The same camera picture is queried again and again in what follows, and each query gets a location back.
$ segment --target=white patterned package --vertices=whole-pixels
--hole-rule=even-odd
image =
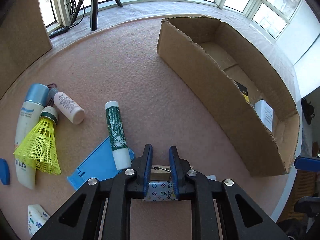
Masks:
[[[143,201],[168,201],[177,200],[173,192],[173,184],[168,181],[150,181],[147,196]]]
[[[33,236],[45,222],[48,221],[50,216],[46,211],[39,205],[28,206],[28,230],[29,234]]]

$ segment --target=green label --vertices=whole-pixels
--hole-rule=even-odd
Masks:
[[[112,151],[127,148],[124,131],[122,128],[120,109],[111,106],[106,109],[107,125],[109,130],[110,144]]]

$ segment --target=white tube cap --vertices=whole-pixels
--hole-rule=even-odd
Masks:
[[[112,154],[118,171],[131,167],[131,159],[128,148],[114,150]]]
[[[107,108],[112,107],[112,106],[119,107],[119,103],[117,101],[109,101],[109,102],[106,103],[105,108],[107,110]]]

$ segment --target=pink fabric surface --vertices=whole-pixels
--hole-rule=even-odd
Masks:
[[[157,55],[161,18],[137,20],[82,38],[28,68],[0,101],[1,157],[8,161],[11,184],[0,185],[0,208],[22,239],[30,239],[29,204],[52,215],[74,192],[67,182],[74,169],[107,136],[104,105],[119,102],[129,147],[141,156],[153,145],[153,164],[168,165],[168,149],[205,175],[234,179],[271,215],[286,176],[251,178],[221,127],[179,76]],[[17,181],[13,150],[18,114],[29,86],[56,83],[85,111],[80,125],[59,113],[55,130],[62,175],[37,171],[36,189]],[[190,202],[143,203],[132,200],[131,239],[191,239]]]

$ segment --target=triangular cutout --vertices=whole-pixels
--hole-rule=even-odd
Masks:
[[[75,227],[85,201],[86,195],[81,194],[76,201],[59,217],[59,222],[70,227]]]
[[[255,225],[261,224],[263,220],[258,215],[258,213],[252,208],[252,206],[250,206],[241,195],[236,194],[235,197],[245,227],[250,228]]]

